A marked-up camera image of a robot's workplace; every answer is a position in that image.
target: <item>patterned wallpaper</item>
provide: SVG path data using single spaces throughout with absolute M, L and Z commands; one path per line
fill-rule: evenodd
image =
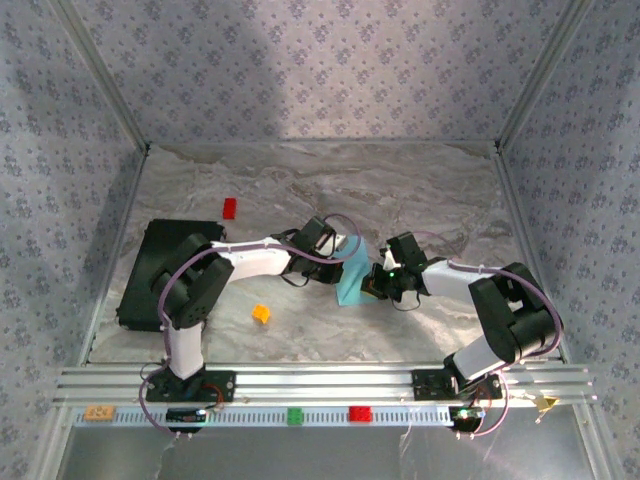
M 156 143 L 496 138 L 565 4 L 73 2 Z
M 77 361 L 138 155 L 46 2 L 0 5 L 0 478 Z
M 640 478 L 640 4 L 600 0 L 508 153 L 577 362 Z

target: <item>green block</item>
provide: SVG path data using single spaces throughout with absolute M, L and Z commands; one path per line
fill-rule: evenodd
M 287 425 L 302 425 L 304 413 L 301 408 L 287 408 Z

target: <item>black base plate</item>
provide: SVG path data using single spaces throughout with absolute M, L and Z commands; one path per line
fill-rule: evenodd
M 413 398 L 416 401 L 425 400 L 472 400 L 476 391 L 480 390 L 480 398 L 500 399 L 502 388 L 497 375 L 489 375 L 469 385 L 462 391 L 456 392 L 454 377 L 446 369 L 414 370 L 411 372 L 413 380 Z
M 218 390 L 225 403 L 233 401 L 236 374 L 232 371 L 206 371 L 204 368 L 187 380 L 181 380 L 170 369 L 151 379 L 146 400 L 149 403 L 218 403 Z

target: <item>red lego brick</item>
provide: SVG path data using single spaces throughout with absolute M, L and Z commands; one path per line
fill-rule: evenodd
M 352 423 L 371 423 L 373 421 L 371 407 L 349 407 L 349 421 Z
M 225 198 L 224 207 L 222 208 L 222 218 L 225 220 L 233 220 L 236 218 L 236 207 L 238 206 L 238 200 L 235 198 Z

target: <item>cable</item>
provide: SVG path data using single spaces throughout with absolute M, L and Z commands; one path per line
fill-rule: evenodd
M 507 384 L 507 379 L 504 378 L 504 375 L 502 374 L 502 372 L 498 371 L 495 373 L 497 373 L 498 377 L 500 377 L 500 381 L 504 385 L 504 408 L 502 409 L 502 413 L 500 413 L 500 417 L 498 418 L 498 420 L 496 420 L 496 423 L 491 425 L 488 429 L 484 430 L 483 432 L 478 432 L 478 430 L 480 430 L 480 428 L 482 427 L 482 422 L 480 422 L 480 425 L 478 426 L 476 431 L 473 432 L 474 437 L 483 437 L 485 435 L 489 435 L 492 432 L 495 432 L 498 429 L 498 427 L 502 425 L 502 423 L 504 422 L 504 419 L 507 418 L 507 413 L 509 412 L 509 385 Z
M 482 390 L 487 395 L 486 399 L 489 400 L 489 406 L 487 408 L 491 408 L 491 406 L 493 405 L 493 399 L 491 398 L 491 394 L 489 393 L 489 390 L 484 388 L 482 385 L 478 385 L 478 387 L 476 388 L 476 392 L 475 392 L 476 394 L 473 397 L 473 401 L 471 402 L 471 404 L 469 404 L 469 408 L 473 407 L 478 400 L 483 400 L 478 395 L 478 392 L 480 390 Z
M 164 372 L 168 367 L 169 367 L 169 362 L 166 362 L 162 367 L 151 372 L 147 376 L 147 378 L 145 378 L 142 381 L 142 383 L 140 384 L 140 389 L 138 390 L 138 401 L 140 402 L 140 408 L 142 408 L 142 412 L 144 413 L 144 416 L 147 418 L 147 420 L 149 420 L 149 423 L 151 425 L 153 425 L 157 430 L 160 430 L 163 433 L 169 434 L 172 437 L 177 437 L 179 433 L 172 432 L 171 430 L 169 430 L 169 428 L 163 425 L 160 425 L 158 422 L 156 422 L 156 419 L 153 418 L 153 415 L 151 415 L 151 412 L 149 412 L 149 409 L 147 408 L 147 405 L 144 401 L 144 396 L 143 396 L 144 389 L 149 385 L 149 382 L 151 381 L 151 379 L 155 375 L 158 375 L 159 373 Z
M 551 342 L 551 344 L 548 347 L 542 348 L 540 350 L 536 350 L 535 352 L 532 352 L 527 356 L 530 357 L 530 356 L 537 356 L 537 355 L 546 355 L 547 353 L 552 352 L 556 348 L 558 348 L 558 345 L 560 345 L 560 341 L 562 340 L 562 321 L 560 320 L 560 315 L 558 314 L 558 311 L 555 309 L 551 301 L 549 301 L 547 296 L 535 285 L 533 285 L 528 280 L 525 280 L 521 276 L 516 275 L 515 273 L 507 272 L 506 270 L 502 270 L 500 268 L 485 267 L 482 265 L 480 265 L 479 267 L 473 267 L 471 265 L 460 265 L 451 260 L 449 260 L 447 263 L 449 267 L 451 267 L 453 270 L 458 270 L 461 272 L 491 273 L 493 275 L 502 275 L 503 277 L 507 277 L 511 280 L 518 282 L 520 285 L 522 285 L 531 293 L 533 293 L 536 297 L 538 297 L 538 299 L 544 304 L 546 309 L 551 314 L 551 318 L 553 319 L 553 325 L 555 327 L 555 335 L 553 337 L 553 342 Z
M 416 292 L 416 300 L 418 300 L 418 305 L 416 305 L 415 307 L 412 308 L 398 308 L 398 306 L 396 305 L 395 300 L 392 298 L 391 299 L 391 305 L 393 306 L 393 308 L 395 308 L 396 310 L 398 310 L 399 312 L 412 312 L 413 310 L 417 310 L 418 308 L 420 308 L 420 294 Z
M 213 383 L 205 383 L 202 388 L 204 388 L 205 390 L 215 390 L 216 392 L 218 392 L 218 395 L 216 396 L 216 403 L 207 405 L 203 410 L 211 410 L 212 408 L 215 408 L 224 402 L 224 395 L 217 385 L 214 385 Z
M 145 377 L 142 376 L 142 372 L 144 371 L 145 368 L 147 368 L 149 365 L 158 365 L 158 366 L 162 366 L 162 363 L 160 362 L 147 362 L 145 363 L 142 368 L 140 369 L 140 380 L 144 380 Z
M 307 279 L 304 281 L 302 285 L 298 285 L 297 283 L 294 283 L 293 281 L 289 280 L 285 275 L 280 275 L 280 278 L 283 279 L 286 283 L 288 283 L 292 287 L 296 287 L 296 288 L 306 287 L 309 284 L 309 277 L 307 277 Z
M 156 422 L 155 419 L 149 413 L 149 410 L 147 409 L 145 399 L 144 399 L 144 389 L 155 375 L 165 371 L 171 363 L 171 343 L 169 341 L 169 328 L 171 327 L 171 319 L 164 311 L 164 305 L 165 305 L 165 302 L 167 301 L 167 297 L 169 296 L 169 292 L 171 291 L 175 283 L 178 281 L 178 279 L 184 274 L 184 272 L 186 272 L 193 264 L 195 264 L 202 258 L 206 257 L 207 255 L 211 255 L 212 253 L 250 252 L 253 250 L 261 250 L 263 248 L 274 249 L 274 250 L 285 250 L 287 252 L 294 253 L 296 255 L 304 257 L 308 260 L 312 260 L 314 262 L 322 263 L 325 265 L 336 265 L 339 263 L 344 263 L 347 260 L 349 260 L 351 257 L 353 257 L 358 251 L 358 249 L 360 248 L 360 244 L 362 243 L 362 234 L 360 233 L 360 228 L 358 228 L 358 225 L 349 217 L 341 213 L 332 213 L 324 217 L 323 220 L 326 221 L 329 218 L 334 218 L 334 217 L 338 217 L 338 218 L 342 218 L 343 220 L 346 220 L 348 223 L 351 224 L 351 227 L 356 232 L 355 247 L 348 255 L 342 258 L 322 258 L 314 255 L 309 255 L 308 253 L 303 252 L 302 250 L 298 250 L 297 248 L 290 247 L 288 245 L 265 244 L 264 242 L 256 242 L 254 244 L 249 244 L 249 245 L 235 245 L 235 246 L 227 245 L 224 247 L 220 246 L 220 247 L 208 248 L 191 257 L 189 260 L 185 262 L 184 265 L 182 265 L 178 270 L 176 270 L 176 272 L 171 276 L 171 278 L 165 285 L 164 289 L 162 290 L 162 293 L 160 294 L 160 298 L 158 300 L 158 308 L 157 308 L 158 317 L 160 318 L 160 321 L 162 322 L 162 326 L 163 326 L 164 349 L 167 354 L 167 359 L 161 368 L 154 370 L 143 380 L 143 382 L 140 384 L 140 389 L 138 391 L 138 402 L 140 403 L 140 407 L 142 408 L 142 411 L 144 412 L 145 417 L 147 418 L 147 420 L 149 420 L 149 423 L 151 423 L 151 425 L 153 425 L 155 428 L 157 428 L 160 431 L 168 432 L 171 435 L 173 435 L 173 432 L 171 432 L 171 430 L 169 430 L 167 427 L 163 427 L 158 422 Z
M 458 253 L 458 249 L 456 247 L 454 247 L 451 242 L 449 242 L 446 238 L 444 238 L 442 235 L 440 235 L 439 233 L 434 233 L 434 232 L 429 232 L 427 230 L 420 230 L 418 232 L 412 232 L 413 235 L 426 235 L 427 237 L 434 237 L 437 238 L 439 240 L 442 240 L 442 242 L 449 248 L 449 250 L 451 250 L 453 252 L 453 254 L 456 257 L 460 257 L 460 254 Z

